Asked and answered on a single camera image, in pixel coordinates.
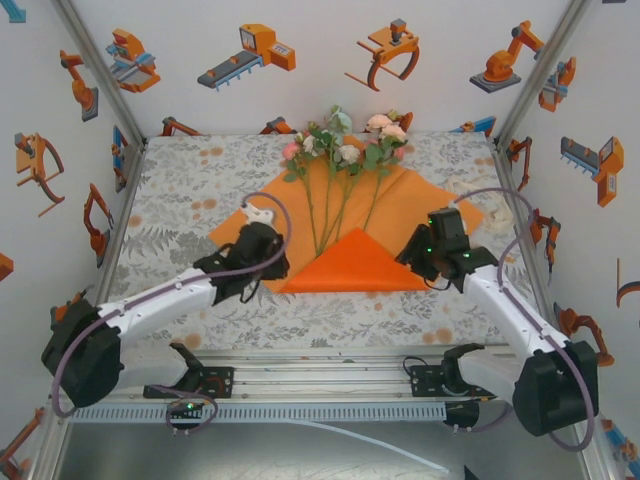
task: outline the flower stem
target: flower stem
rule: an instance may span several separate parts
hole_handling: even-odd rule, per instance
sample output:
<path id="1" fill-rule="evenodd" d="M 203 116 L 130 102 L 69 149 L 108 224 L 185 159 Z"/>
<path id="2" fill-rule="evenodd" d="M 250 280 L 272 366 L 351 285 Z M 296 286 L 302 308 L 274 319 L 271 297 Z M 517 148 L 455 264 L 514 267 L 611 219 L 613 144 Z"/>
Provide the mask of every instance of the flower stem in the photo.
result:
<path id="1" fill-rule="evenodd" d="M 329 192 L 331 191 L 331 182 L 332 178 L 329 175 L 329 181 L 327 183 L 327 198 L 325 199 L 324 204 L 324 227 L 322 228 L 322 235 L 320 236 L 320 253 L 324 250 L 324 245 L 326 242 L 326 236 L 328 237 L 327 228 L 329 226 Z"/>
<path id="2" fill-rule="evenodd" d="M 382 183 L 382 175 L 378 173 L 378 181 L 376 182 L 376 189 L 373 192 L 373 201 L 371 202 L 371 208 L 369 209 L 369 215 L 367 215 L 367 219 L 364 222 L 364 227 L 362 227 L 363 231 L 367 231 L 367 225 L 369 225 L 369 220 L 371 219 L 371 214 L 373 213 L 373 207 L 376 205 L 376 200 L 378 199 L 378 191 L 380 190 L 380 184 Z"/>
<path id="3" fill-rule="evenodd" d="M 316 251 L 316 255 L 319 255 L 316 222 L 313 219 L 313 200 L 311 199 L 311 183 L 309 182 L 309 170 L 307 170 L 307 173 L 302 178 L 302 184 L 304 185 L 304 189 L 307 193 L 307 203 L 309 204 L 309 216 L 311 217 L 311 234 L 313 235 L 313 248 Z"/>
<path id="4" fill-rule="evenodd" d="M 351 184 L 348 186 L 348 190 L 347 189 L 344 190 L 344 195 L 342 197 L 342 205 L 340 206 L 340 212 L 338 213 L 338 218 L 337 218 L 338 230 L 336 231 L 336 242 L 340 238 L 340 228 L 342 228 L 342 219 L 344 217 L 344 210 L 345 210 L 345 207 L 347 206 L 347 201 L 349 200 L 349 197 L 351 196 L 351 192 L 353 192 L 353 189 L 355 188 L 356 183 L 358 183 L 358 180 L 360 180 L 361 172 L 362 170 L 358 171 L 358 173 L 355 176 L 349 177 L 351 179 Z"/>

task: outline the pink rose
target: pink rose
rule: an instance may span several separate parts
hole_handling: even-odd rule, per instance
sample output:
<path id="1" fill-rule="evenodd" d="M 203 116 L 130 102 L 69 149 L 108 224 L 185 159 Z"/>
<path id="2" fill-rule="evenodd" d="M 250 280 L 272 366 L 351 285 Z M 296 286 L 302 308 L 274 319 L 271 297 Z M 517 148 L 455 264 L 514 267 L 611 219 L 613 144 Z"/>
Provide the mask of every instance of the pink rose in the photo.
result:
<path id="1" fill-rule="evenodd" d="M 293 157 L 299 151 L 300 151 L 300 145 L 298 145 L 296 142 L 291 142 L 286 147 L 284 147 L 284 150 L 282 150 L 282 156 L 284 157 L 285 160 L 293 160 Z"/>

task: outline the white wall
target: white wall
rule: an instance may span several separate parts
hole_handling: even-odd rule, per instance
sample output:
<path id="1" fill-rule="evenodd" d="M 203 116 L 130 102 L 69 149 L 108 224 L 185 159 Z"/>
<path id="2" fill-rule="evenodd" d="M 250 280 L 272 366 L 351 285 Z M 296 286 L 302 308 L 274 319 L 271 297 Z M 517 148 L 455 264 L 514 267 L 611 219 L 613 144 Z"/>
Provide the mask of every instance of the white wall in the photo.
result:
<path id="1" fill-rule="evenodd" d="M 562 308 L 591 315 L 602 328 L 616 359 L 613 366 L 599 369 L 602 411 L 636 444 L 640 442 L 640 294 L 628 294 L 621 308 L 616 307 L 616 258 L 622 260 L 622 284 L 640 280 L 638 18 L 638 2 L 595 2 L 561 58 L 577 59 L 568 97 L 555 113 L 533 106 L 516 136 L 533 139 L 531 180 L 523 193 L 543 215 L 562 224 L 552 297 Z M 625 166 L 618 174 L 617 197 L 601 208 L 596 183 L 560 160 L 560 140 L 573 138 L 597 152 L 613 135 L 624 147 Z M 516 182 L 522 175 L 519 163 L 514 168 Z M 542 247 L 538 256 L 546 269 Z M 581 333 L 576 338 L 592 337 Z"/>
<path id="2" fill-rule="evenodd" d="M 71 76 L 60 65 L 59 50 L 78 53 L 50 2 L 20 0 L 25 24 L 9 24 L 0 15 L 4 74 L 0 80 L 0 253 L 14 261 L 15 271 L 0 282 L 0 446 L 45 403 L 51 375 L 40 362 L 51 332 L 49 309 L 63 305 L 88 284 L 98 285 L 100 271 L 82 222 L 89 182 L 102 193 L 116 218 L 124 191 L 116 195 L 111 136 L 116 116 L 104 95 L 99 116 L 83 123 L 71 92 Z M 78 67 L 88 86 L 91 73 Z M 14 134 L 40 133 L 57 149 L 65 172 L 51 180 L 65 200 L 38 218 L 49 201 L 35 182 L 16 182 Z M 48 173 L 53 160 L 45 155 Z M 94 225 L 107 228 L 94 208 Z"/>
<path id="3" fill-rule="evenodd" d="M 546 41 L 566 0 L 294 0 L 157 2 L 154 0 L 75 0 L 94 42 L 103 49 L 122 28 L 154 55 L 160 83 L 123 96 L 146 136 L 158 135 L 162 119 L 174 116 L 203 133 L 258 133 L 282 115 L 293 128 L 341 104 L 363 126 L 372 113 L 390 108 L 415 113 L 415 130 L 450 130 L 466 121 L 495 115 L 504 119 L 524 81 L 487 94 L 469 82 L 485 69 L 489 56 L 506 49 L 511 29 L 524 20 Z M 371 54 L 356 45 L 396 18 L 420 37 L 421 58 L 404 82 L 385 72 L 380 92 L 347 78 L 366 78 Z M 241 50 L 238 28 L 263 23 L 296 51 L 297 67 L 254 70 L 219 92 L 197 78 Z M 524 79 L 535 61 L 523 48 L 515 72 Z"/>

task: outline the orange wrapping paper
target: orange wrapping paper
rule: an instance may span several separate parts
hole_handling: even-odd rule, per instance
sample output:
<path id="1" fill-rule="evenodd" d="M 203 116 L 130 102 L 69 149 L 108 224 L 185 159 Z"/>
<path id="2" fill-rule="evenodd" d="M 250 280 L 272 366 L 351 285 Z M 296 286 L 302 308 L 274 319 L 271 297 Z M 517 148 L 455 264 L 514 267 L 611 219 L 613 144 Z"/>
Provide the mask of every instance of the orange wrapping paper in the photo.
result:
<path id="1" fill-rule="evenodd" d="M 429 212 L 446 207 L 456 195 L 431 185 L 417 172 L 399 166 L 391 166 L 388 169 L 391 174 L 384 177 L 380 184 L 378 200 L 366 234 L 354 230 L 362 229 L 371 207 L 377 180 L 377 173 L 371 172 L 362 175 L 349 197 L 338 240 L 354 233 L 345 238 L 344 245 L 329 248 L 336 242 L 337 228 L 334 229 L 325 253 L 317 260 L 307 195 L 302 182 L 285 182 L 283 178 L 287 172 L 283 172 L 263 188 L 263 192 L 271 193 L 282 201 L 293 223 L 292 238 L 287 248 L 289 275 L 283 280 L 267 281 L 265 285 L 273 292 L 282 293 L 427 290 L 428 287 L 420 278 L 395 262 L 391 265 L 388 260 L 393 260 L 400 253 L 418 224 L 426 222 Z M 328 207 L 329 211 L 329 226 L 340 210 L 341 185 L 346 180 L 346 172 L 340 172 L 333 180 L 328 204 L 329 175 L 321 159 L 316 159 L 309 165 L 309 179 L 319 241 L 325 225 L 325 207 Z M 256 197 L 251 202 L 258 208 L 277 208 L 264 198 Z M 482 222 L 482 212 L 464 201 L 460 204 L 460 211 L 470 234 Z M 216 245 L 233 243 L 245 223 L 246 217 L 238 210 L 211 232 L 209 238 Z M 275 227 L 286 235 L 281 212 L 276 213 Z M 377 268 L 369 268 L 370 265 L 358 268 L 357 262 L 352 261 L 358 259 L 372 264 L 376 261 L 375 258 L 379 259 Z M 312 267 L 312 262 L 319 265 Z M 350 267 L 343 268 L 341 263 Z"/>

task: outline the white cable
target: white cable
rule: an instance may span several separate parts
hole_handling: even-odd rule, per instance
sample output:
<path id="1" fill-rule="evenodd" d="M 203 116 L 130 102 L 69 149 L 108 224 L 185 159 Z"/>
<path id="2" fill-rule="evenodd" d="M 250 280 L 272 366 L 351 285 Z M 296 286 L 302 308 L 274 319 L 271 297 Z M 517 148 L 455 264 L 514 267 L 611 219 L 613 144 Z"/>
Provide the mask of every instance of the white cable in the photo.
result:
<path id="1" fill-rule="evenodd" d="M 343 430 L 342 428 L 338 428 L 338 427 L 334 427 L 331 425 L 325 425 L 324 423 L 316 423 L 316 422 L 307 422 L 305 420 L 284 420 L 283 423 L 291 423 L 293 425 L 302 425 L 305 427 L 313 427 L 313 428 L 320 428 L 323 430 L 328 430 L 330 432 L 334 432 L 334 433 L 340 433 L 342 435 L 346 435 L 348 437 L 353 437 L 356 438 L 358 440 L 362 440 L 363 442 L 367 442 L 367 443 L 371 443 L 373 445 L 377 445 L 379 447 L 382 448 L 386 448 L 387 450 L 391 450 L 392 452 L 396 452 L 399 453 L 400 455 L 404 455 L 407 458 L 410 458 L 411 460 L 415 460 L 416 462 L 419 462 L 423 465 L 426 465 L 427 467 L 433 468 L 434 470 L 438 470 L 439 472 L 443 472 L 448 474 L 449 473 L 449 469 L 445 468 L 441 465 L 438 465 L 436 463 L 430 462 L 429 460 L 426 460 L 422 457 L 419 457 L 417 455 L 414 455 L 413 453 L 409 453 L 406 450 L 403 450 L 401 448 L 395 447 L 393 445 L 390 445 L 388 443 L 385 443 L 381 440 L 376 440 L 375 438 L 371 438 L 371 437 L 366 437 L 364 435 L 360 435 L 358 433 L 354 433 L 354 432 L 350 432 L 349 430 Z"/>
<path id="2" fill-rule="evenodd" d="M 460 177 L 456 177 L 452 175 L 447 179 L 444 184 L 445 190 L 451 193 L 455 193 L 456 195 L 463 195 L 467 192 L 471 192 L 473 190 L 478 190 L 482 188 L 479 185 L 471 182 L 465 182 Z M 511 209 L 507 204 L 504 196 L 488 192 L 485 193 L 493 202 L 495 202 L 498 206 L 495 210 L 491 210 L 486 212 L 485 218 L 483 220 L 484 227 L 491 233 L 500 234 L 507 233 L 513 230 L 514 219 L 513 214 L 511 213 Z"/>

